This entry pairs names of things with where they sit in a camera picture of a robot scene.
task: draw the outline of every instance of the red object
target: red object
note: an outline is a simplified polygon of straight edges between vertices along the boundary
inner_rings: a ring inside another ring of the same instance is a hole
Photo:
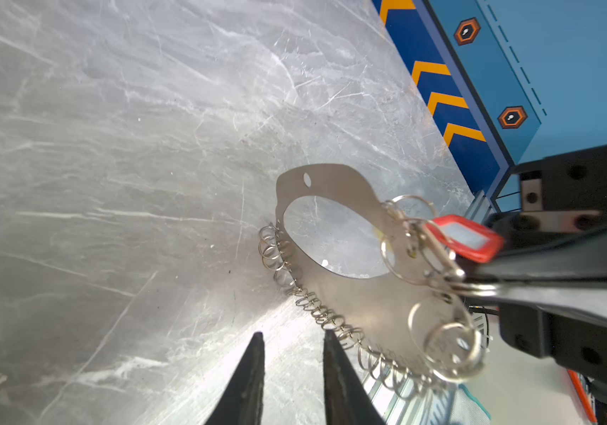
[[[579,401],[582,403],[582,407],[584,407],[584,412],[587,413],[587,418],[590,422],[598,422],[596,420],[596,414],[594,413],[594,409],[591,407],[591,398],[585,391],[584,384],[579,378],[579,375],[577,375],[577,372],[575,372],[574,370],[568,370],[568,375],[570,375],[572,386],[574,386],[574,390],[577,391]]]
[[[428,230],[445,246],[469,260],[488,262],[504,246],[504,238],[492,229],[460,216],[436,217],[433,222],[442,232],[431,225]]]

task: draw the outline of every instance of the orange hexagon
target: orange hexagon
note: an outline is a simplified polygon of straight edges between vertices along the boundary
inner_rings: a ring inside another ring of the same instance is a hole
[[[499,124],[503,129],[517,129],[528,119],[528,113],[522,106],[509,106],[499,115]]]
[[[465,21],[461,21],[459,27],[457,27],[457,32],[454,33],[454,39],[457,40],[457,44],[459,46],[463,46],[465,44],[473,43],[476,36],[480,32],[480,24],[476,18],[466,19]]]

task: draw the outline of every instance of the blue wall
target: blue wall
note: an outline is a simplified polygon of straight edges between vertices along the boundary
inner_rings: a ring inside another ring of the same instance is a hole
[[[498,19],[504,34],[495,27],[495,36],[528,97],[546,111],[538,110],[542,123],[520,162],[607,144],[607,2],[477,2]]]

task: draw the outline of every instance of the white surface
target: white surface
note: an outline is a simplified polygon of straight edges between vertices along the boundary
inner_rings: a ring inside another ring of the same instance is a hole
[[[564,368],[509,347],[496,318],[490,318],[490,335],[486,369],[466,385],[493,424],[590,424]]]

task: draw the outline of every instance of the red plastic frame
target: red plastic frame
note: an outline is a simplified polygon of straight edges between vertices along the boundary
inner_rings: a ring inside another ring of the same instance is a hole
[[[447,241],[438,229],[434,228],[431,225],[427,225],[428,229],[431,231],[431,233],[433,233],[436,239],[438,239],[444,245],[452,248],[457,254],[469,260],[473,260],[476,262],[489,262],[504,246],[503,237],[501,237],[492,229],[489,229],[483,225],[479,225],[478,223],[473,222],[467,218],[460,216],[444,216],[434,218],[433,222],[441,227],[445,227],[446,225],[449,225],[451,223],[458,223],[466,227],[470,231],[477,233],[487,239],[485,245],[476,250],[467,245],[464,245],[463,243],[457,242],[452,238],[450,239],[450,241]]]

